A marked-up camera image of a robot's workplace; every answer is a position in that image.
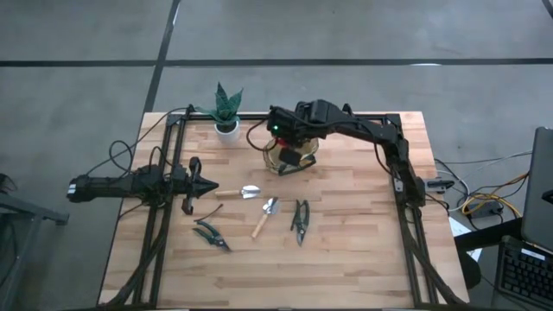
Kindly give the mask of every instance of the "wooden handle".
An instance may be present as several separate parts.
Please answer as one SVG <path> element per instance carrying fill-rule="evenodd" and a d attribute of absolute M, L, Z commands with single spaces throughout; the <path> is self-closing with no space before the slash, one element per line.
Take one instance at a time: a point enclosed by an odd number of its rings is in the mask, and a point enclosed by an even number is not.
<path fill-rule="evenodd" d="M 227 190 L 227 191 L 218 191 L 215 193 L 216 197 L 226 197 L 240 195 L 240 190 Z"/>
<path fill-rule="evenodd" d="M 257 235 L 261 231 L 261 228 L 263 227 L 263 225 L 265 225 L 265 221 L 267 221 L 267 218 L 269 218 L 269 214 L 263 214 L 263 217 L 257 223 L 256 230 L 254 230 L 251 233 L 251 238 L 256 238 L 257 237 Z"/>

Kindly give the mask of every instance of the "keyboard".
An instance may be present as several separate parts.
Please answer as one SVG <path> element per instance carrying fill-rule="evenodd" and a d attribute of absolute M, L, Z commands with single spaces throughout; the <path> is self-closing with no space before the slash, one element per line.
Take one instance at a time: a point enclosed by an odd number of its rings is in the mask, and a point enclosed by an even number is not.
<path fill-rule="evenodd" d="M 495 284 L 501 293 L 553 309 L 553 256 L 512 237 L 499 244 Z"/>

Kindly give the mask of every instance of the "potted plant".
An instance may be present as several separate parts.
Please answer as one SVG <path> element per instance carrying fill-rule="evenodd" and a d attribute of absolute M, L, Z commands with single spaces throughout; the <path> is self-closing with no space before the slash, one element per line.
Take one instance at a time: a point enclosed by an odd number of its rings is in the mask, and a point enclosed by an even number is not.
<path fill-rule="evenodd" d="M 243 90 L 228 98 L 225 89 L 218 83 L 217 92 L 215 93 L 215 109 L 208 110 L 194 107 L 196 111 L 205 113 L 215 120 L 215 131 L 222 143 L 233 143 L 240 138 L 240 126 L 238 124 L 240 118 L 237 112 L 242 101 Z"/>

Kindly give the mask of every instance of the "yellow cable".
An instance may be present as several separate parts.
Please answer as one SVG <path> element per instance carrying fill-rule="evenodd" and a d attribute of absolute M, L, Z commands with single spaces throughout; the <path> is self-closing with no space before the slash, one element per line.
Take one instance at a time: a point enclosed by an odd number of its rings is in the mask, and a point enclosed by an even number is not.
<path fill-rule="evenodd" d="M 517 210 L 517 208 L 515 206 L 513 206 L 510 202 L 508 202 L 507 200 L 499 197 L 498 195 L 495 195 L 495 193 L 497 193 L 501 188 L 505 187 L 505 186 L 510 186 L 510 185 L 513 185 L 521 180 L 523 180 L 524 178 L 526 178 L 528 176 L 528 173 L 524 173 L 524 174 L 521 174 L 519 176 L 517 176 L 516 178 L 506 182 L 505 184 L 503 185 L 500 185 L 498 187 L 495 188 L 495 190 L 493 190 L 490 194 L 475 194 L 475 195 L 472 195 L 472 197 L 467 200 L 465 203 L 463 203 L 463 205 L 461 206 L 461 211 L 464 215 L 469 215 L 471 213 L 474 213 L 476 210 L 478 210 L 479 208 L 481 208 L 484 203 L 490 201 L 490 200 L 496 200 L 496 201 L 499 201 L 501 202 L 502 204 L 508 206 L 509 208 L 512 209 L 513 212 L 515 212 L 515 214 L 517 214 L 519 217 L 522 217 L 522 214 Z M 483 200 L 481 203 L 479 203 L 478 206 L 476 206 L 475 208 L 471 209 L 470 211 L 467 210 L 467 206 L 469 203 L 471 203 L 472 201 L 474 201 L 475 199 L 481 199 Z"/>
<path fill-rule="evenodd" d="M 472 210 L 468 211 L 467 210 L 467 205 L 474 201 L 475 199 L 481 199 L 481 200 L 496 200 L 498 202 L 501 202 L 503 205 L 509 207 L 513 212 L 515 212 L 515 214 L 518 216 L 518 217 L 522 217 L 522 214 L 518 211 L 518 209 L 513 205 L 511 204 L 509 201 L 501 198 L 500 196 L 498 195 L 495 195 L 495 194 L 475 194 L 473 195 L 473 197 L 471 197 L 467 203 L 465 205 L 463 205 L 463 208 L 461 209 L 462 210 L 462 213 L 464 215 L 468 215 L 468 214 L 471 214 L 471 213 L 474 213 L 474 211 L 476 211 L 478 208 L 473 208 Z"/>

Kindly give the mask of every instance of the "white pot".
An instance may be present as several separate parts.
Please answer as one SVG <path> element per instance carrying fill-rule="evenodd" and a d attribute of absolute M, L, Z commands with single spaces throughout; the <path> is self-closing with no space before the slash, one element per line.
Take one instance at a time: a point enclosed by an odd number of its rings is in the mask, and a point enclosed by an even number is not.
<path fill-rule="evenodd" d="M 234 130 L 228 133 L 223 133 L 217 129 L 217 124 L 213 126 L 215 128 L 215 132 L 217 132 L 217 136 L 219 137 L 219 140 L 224 143 L 234 143 L 237 142 L 240 138 L 240 124 L 238 121 L 236 121 L 236 127 L 234 127 Z"/>

